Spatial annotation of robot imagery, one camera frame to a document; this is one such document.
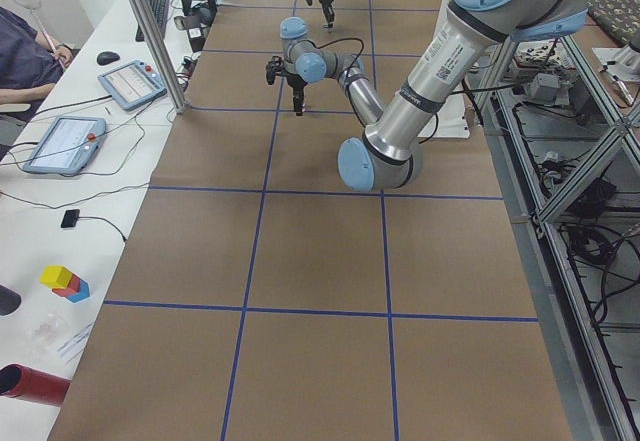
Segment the toy blocks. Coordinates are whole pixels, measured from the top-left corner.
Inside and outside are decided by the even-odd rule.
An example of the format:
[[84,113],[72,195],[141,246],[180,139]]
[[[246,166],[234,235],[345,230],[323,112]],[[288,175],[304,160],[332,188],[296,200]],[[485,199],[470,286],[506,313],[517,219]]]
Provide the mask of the toy blocks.
[[54,294],[77,303],[89,297],[89,285],[64,266],[47,266],[40,282],[51,288]]

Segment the keyboard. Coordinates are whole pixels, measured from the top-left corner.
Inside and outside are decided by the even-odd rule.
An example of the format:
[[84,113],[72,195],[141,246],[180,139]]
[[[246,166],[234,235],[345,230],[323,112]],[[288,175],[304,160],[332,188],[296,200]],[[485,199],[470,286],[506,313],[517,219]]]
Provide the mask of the keyboard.
[[[160,29],[160,34],[164,39],[164,33],[167,31],[167,16],[169,15],[170,0],[147,0],[151,7],[151,12],[156,20],[156,24]],[[144,34],[142,28],[138,25],[138,31],[136,31],[136,41],[144,41]]]

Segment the person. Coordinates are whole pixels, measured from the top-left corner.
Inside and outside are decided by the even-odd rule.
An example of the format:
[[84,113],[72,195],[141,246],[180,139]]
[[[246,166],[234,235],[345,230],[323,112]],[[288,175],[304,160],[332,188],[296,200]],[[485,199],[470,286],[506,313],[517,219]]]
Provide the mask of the person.
[[29,110],[11,113],[29,121],[44,98],[69,66],[73,55],[68,46],[51,38],[52,52],[46,37],[20,16],[0,6],[0,105],[29,103]]

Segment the white table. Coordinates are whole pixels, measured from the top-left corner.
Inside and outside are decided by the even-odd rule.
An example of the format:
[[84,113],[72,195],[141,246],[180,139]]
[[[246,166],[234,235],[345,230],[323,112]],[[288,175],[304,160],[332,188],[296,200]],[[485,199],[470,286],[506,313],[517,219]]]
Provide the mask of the white table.
[[[174,10],[170,14],[173,17],[180,13]],[[96,76],[120,64],[140,59],[154,66],[147,45],[134,41],[136,27],[128,1],[119,0],[43,103],[42,109],[106,95]],[[191,54],[186,34],[178,31],[171,20],[167,25],[165,45],[176,68],[184,56]],[[121,60],[99,66],[96,56],[101,51],[115,51]],[[36,116],[16,144],[38,141],[56,115],[71,112],[79,116],[105,118],[108,129],[126,123],[107,135],[97,156],[84,171],[110,173],[116,170],[142,135],[141,128],[131,120],[132,113],[123,111],[115,101],[109,100]],[[146,134],[115,175],[37,176],[25,174],[16,166],[0,166],[0,190],[33,202],[58,206],[99,192],[144,185],[160,157],[174,116],[167,96],[156,100],[145,110],[137,121]],[[15,148],[13,153],[18,159],[26,159],[30,151],[31,147],[26,146]],[[11,161],[11,156],[7,155],[0,164]],[[80,209],[80,216],[108,219],[128,235],[145,193],[145,187],[130,189],[74,203],[73,207]],[[76,370],[80,356],[65,363],[55,349],[96,319],[124,243],[117,231],[103,221],[80,220],[73,229],[61,229],[60,222],[66,209],[34,207],[0,194],[3,272],[0,284],[22,296],[22,304],[17,311],[0,316],[0,367],[19,363],[69,379]],[[86,280],[91,289],[90,298],[73,304],[53,294],[39,282],[47,265],[66,266]],[[59,324],[53,341],[43,341],[34,335],[43,323]],[[45,440],[58,412],[59,408],[0,397],[0,437],[16,441]]]

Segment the red block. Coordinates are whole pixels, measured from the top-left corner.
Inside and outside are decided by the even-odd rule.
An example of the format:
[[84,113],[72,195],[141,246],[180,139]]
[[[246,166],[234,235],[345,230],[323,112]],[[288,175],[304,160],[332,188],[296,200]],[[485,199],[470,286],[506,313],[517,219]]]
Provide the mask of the red block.
[[69,286],[67,286],[66,288],[52,289],[51,291],[63,298],[66,298],[67,296],[73,296],[74,294],[78,294],[78,292],[80,291],[80,281],[82,280],[74,274],[71,276]]

